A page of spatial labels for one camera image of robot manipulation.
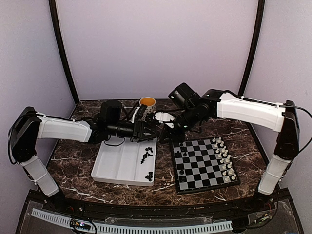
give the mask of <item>white wall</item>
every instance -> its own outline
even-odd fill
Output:
[[[293,100],[312,112],[312,1],[266,1],[259,44],[246,97],[267,101]],[[300,146],[312,134],[312,121],[298,111]],[[272,155],[277,134],[256,127],[257,134]],[[295,160],[282,186],[294,199],[305,233],[312,229],[312,147]]]
[[[166,98],[186,81],[237,92],[257,0],[58,0],[79,98]]]
[[[59,58],[48,1],[4,0],[0,7],[0,233],[15,233],[32,186],[7,155],[8,130],[26,106],[68,117],[74,108]],[[54,140],[40,140],[47,162]]]

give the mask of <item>chessboard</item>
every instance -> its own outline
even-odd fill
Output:
[[[231,154],[221,137],[171,143],[178,194],[240,184]]]

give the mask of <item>white tray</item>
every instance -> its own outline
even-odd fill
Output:
[[[118,145],[123,141],[119,137],[112,136],[107,144]],[[117,147],[107,146],[102,142],[96,161],[91,172],[94,181],[113,184],[127,184],[135,186],[153,186],[155,175],[157,140],[144,141],[141,143],[125,142]],[[145,149],[151,147],[153,156],[147,157],[141,164]],[[153,172],[152,181],[145,177]]]

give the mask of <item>marble tabletop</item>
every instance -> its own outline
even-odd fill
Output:
[[[121,100],[131,107],[137,100]],[[72,118],[93,117],[104,101],[80,102]],[[157,100],[158,110],[176,107],[170,100]],[[100,144],[60,140],[48,164],[48,171],[63,189],[66,197],[137,206],[176,206],[235,200],[252,196],[266,168],[261,153],[247,127],[241,121],[210,119],[202,124],[201,134],[190,133],[187,139],[222,137],[232,155],[240,185],[207,192],[177,195],[174,169],[168,144],[157,144],[155,182],[153,187],[138,187],[95,182],[91,171]]]

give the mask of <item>table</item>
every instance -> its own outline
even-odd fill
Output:
[[[131,107],[137,100],[120,100]],[[93,117],[104,101],[81,101],[72,118]],[[168,99],[156,102],[156,109],[176,107]],[[210,119],[202,124],[201,134],[190,133],[187,139],[223,137],[232,155],[241,184],[207,192],[177,195],[171,153],[168,144],[158,144],[153,187],[137,187],[95,182],[91,171],[100,144],[60,140],[48,164],[48,171],[66,197],[118,205],[176,206],[235,200],[253,195],[266,164],[248,126],[241,121]]]

